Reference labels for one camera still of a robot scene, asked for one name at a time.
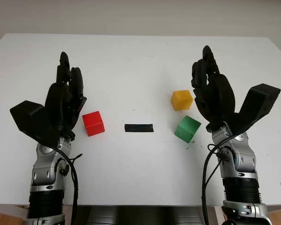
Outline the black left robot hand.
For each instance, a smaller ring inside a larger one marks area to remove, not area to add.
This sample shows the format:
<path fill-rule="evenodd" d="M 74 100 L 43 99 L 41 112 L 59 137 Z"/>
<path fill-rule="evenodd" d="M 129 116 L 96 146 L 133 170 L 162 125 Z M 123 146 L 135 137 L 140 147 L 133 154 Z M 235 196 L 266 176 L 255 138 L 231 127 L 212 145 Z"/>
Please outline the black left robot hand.
<path fill-rule="evenodd" d="M 59 135 L 72 141 L 80 112 L 87 98 L 83 94 L 83 79 L 78 67 L 70 68 L 68 55 L 62 52 L 57 66 L 56 82 L 47 94 L 45 109 Z"/>

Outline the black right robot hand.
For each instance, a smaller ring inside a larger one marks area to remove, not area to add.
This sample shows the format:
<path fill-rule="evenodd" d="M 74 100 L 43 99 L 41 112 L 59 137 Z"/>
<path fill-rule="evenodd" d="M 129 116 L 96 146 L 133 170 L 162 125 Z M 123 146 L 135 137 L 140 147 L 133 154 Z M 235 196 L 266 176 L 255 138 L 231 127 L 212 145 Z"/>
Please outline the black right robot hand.
<path fill-rule="evenodd" d="M 195 103 L 208 121 L 206 129 L 213 132 L 235 112 L 235 96 L 227 77 L 220 73 L 211 48 L 206 45 L 202 58 L 192 65 L 191 85 Z"/>

